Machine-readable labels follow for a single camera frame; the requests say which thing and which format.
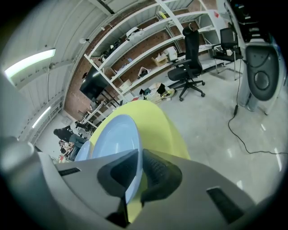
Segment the round table with green cloth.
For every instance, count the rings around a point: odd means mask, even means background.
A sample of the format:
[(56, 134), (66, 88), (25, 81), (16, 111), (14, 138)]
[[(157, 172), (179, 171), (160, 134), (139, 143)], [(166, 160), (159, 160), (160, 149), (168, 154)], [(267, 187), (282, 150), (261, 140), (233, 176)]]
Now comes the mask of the round table with green cloth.
[(92, 135), (90, 139), (92, 144), (96, 144), (105, 126), (118, 115), (128, 115), (135, 121), (143, 149), (153, 151), (155, 154), (163, 152), (190, 159), (187, 146), (174, 124), (157, 105), (144, 100), (129, 102), (116, 109)]

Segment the blue big plate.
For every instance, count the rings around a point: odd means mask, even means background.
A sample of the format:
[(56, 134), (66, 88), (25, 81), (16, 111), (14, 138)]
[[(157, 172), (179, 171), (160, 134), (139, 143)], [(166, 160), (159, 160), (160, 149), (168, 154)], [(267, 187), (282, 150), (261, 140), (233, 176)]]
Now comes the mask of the blue big plate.
[(75, 157), (75, 162), (76, 161), (84, 161), (89, 159), (90, 153), (92, 149), (92, 144), (89, 140), (87, 140), (81, 147), (81, 149), (78, 151), (76, 157)]
[(136, 159), (116, 173), (122, 180), (128, 179), (128, 185), (125, 185), (127, 203), (136, 195), (143, 172), (142, 140), (135, 121), (128, 115), (114, 117), (101, 132), (91, 155), (92, 159), (110, 155), (119, 157), (121, 153), (131, 151), (136, 153)]

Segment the black mesh visitor chair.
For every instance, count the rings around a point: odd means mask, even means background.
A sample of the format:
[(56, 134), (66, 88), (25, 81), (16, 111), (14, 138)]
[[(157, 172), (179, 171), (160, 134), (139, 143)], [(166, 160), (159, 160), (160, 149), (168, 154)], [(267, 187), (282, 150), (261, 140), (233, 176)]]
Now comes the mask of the black mesh visitor chair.
[[(230, 49), (233, 51), (231, 56), (226, 55), (226, 50)], [(217, 73), (222, 73), (225, 70), (230, 70), (234, 73), (234, 80), (237, 80), (236, 73), (241, 75), (240, 71), (236, 70), (236, 61), (243, 58), (241, 49), (238, 44), (238, 36), (230, 28), (224, 28), (220, 30), (220, 43), (212, 45), (213, 59), (215, 61)], [(225, 67), (225, 69), (218, 71), (216, 60), (222, 60), (228, 63), (234, 63), (234, 68)]]

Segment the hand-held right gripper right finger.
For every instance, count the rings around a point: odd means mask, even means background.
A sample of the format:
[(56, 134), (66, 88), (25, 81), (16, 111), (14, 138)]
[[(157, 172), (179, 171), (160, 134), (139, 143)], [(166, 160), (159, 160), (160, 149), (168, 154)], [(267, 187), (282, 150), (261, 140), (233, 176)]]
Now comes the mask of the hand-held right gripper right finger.
[(243, 230), (255, 207), (233, 182), (199, 162), (143, 151), (148, 188), (135, 230)]

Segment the white shelving unit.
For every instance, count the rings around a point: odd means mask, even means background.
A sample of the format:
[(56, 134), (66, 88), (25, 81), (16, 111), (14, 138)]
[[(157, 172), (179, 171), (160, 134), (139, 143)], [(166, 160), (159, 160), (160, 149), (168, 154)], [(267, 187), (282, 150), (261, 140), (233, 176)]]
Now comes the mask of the white shelving unit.
[[(86, 59), (128, 102), (136, 87), (185, 59), (182, 30), (189, 24), (199, 32), (200, 62), (207, 69), (213, 65), (212, 45), (227, 25), (204, 0), (155, 0), (113, 26)], [(152, 58), (163, 53), (168, 62), (157, 67)]]

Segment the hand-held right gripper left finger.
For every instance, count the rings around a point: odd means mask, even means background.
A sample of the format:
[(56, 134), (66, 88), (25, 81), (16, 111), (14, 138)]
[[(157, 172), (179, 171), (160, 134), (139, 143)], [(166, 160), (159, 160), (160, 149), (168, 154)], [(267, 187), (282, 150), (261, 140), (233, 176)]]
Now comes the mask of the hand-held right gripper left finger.
[(142, 177), (142, 152), (126, 150), (96, 159), (54, 164), (37, 153), (38, 195), (43, 204), (68, 218), (129, 219), (131, 201)]

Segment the black monitor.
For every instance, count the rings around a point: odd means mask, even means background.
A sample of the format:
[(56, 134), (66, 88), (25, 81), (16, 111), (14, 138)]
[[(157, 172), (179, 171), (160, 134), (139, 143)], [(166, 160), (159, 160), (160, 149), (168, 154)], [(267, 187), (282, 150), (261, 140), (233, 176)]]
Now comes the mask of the black monitor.
[(108, 81), (92, 66), (83, 79), (80, 91), (90, 100), (94, 100), (108, 85)]

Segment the cardboard box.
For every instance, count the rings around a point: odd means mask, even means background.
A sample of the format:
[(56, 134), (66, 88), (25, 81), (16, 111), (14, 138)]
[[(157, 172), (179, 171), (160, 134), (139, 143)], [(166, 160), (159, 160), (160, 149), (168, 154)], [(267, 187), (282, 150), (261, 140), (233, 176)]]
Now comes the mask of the cardboard box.
[(161, 67), (168, 62), (168, 58), (166, 54), (163, 53), (163, 54), (158, 54), (156, 58), (152, 58), (152, 61), (157, 67)]

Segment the ceiling light tube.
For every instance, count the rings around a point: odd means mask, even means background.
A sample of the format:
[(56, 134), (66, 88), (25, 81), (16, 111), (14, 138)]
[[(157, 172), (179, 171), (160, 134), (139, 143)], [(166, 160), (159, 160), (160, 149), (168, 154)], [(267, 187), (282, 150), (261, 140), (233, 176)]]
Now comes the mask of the ceiling light tube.
[(46, 113), (51, 109), (51, 106), (49, 106), (39, 117), (38, 119), (34, 122), (34, 124), (32, 125), (32, 128), (35, 128), (37, 126), (37, 124), (39, 123), (39, 121), (46, 115)]
[(11, 78), (18, 72), (26, 69), (27, 67), (34, 65), (35, 63), (38, 63), (40, 61), (46, 60), (48, 58), (52, 58), (55, 55), (56, 49), (49, 49), (34, 55), (31, 55), (21, 61), (18, 61), (17, 63), (13, 64), (9, 68), (7, 68), (4, 73), (6, 77)]

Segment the black office chair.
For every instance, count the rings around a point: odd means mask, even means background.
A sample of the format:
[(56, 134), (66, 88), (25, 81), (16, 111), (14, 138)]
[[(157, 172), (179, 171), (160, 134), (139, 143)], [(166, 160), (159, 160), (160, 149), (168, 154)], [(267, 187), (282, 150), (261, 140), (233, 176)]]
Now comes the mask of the black office chair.
[(185, 60), (176, 61), (173, 63), (175, 67), (170, 70), (167, 74), (171, 81), (176, 81), (177, 83), (183, 82), (182, 85), (175, 87), (177, 90), (182, 88), (182, 92), (179, 95), (179, 100), (183, 101), (183, 94), (189, 88), (200, 92), (201, 97), (205, 97), (205, 93), (197, 87), (197, 84), (206, 84), (203, 80), (195, 81), (194, 78), (199, 77), (202, 74), (203, 67), (198, 58), (199, 53), (199, 32), (194, 30), (189, 24), (182, 30), (185, 43)]

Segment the grey and black machine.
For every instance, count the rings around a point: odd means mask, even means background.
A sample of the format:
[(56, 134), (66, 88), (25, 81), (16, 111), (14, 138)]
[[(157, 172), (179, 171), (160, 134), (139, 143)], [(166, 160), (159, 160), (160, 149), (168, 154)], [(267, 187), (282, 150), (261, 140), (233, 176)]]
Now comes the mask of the grey and black machine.
[(239, 104), (250, 111), (259, 106), (265, 115), (269, 115), (287, 73), (280, 48), (276, 43), (248, 43), (243, 62)]

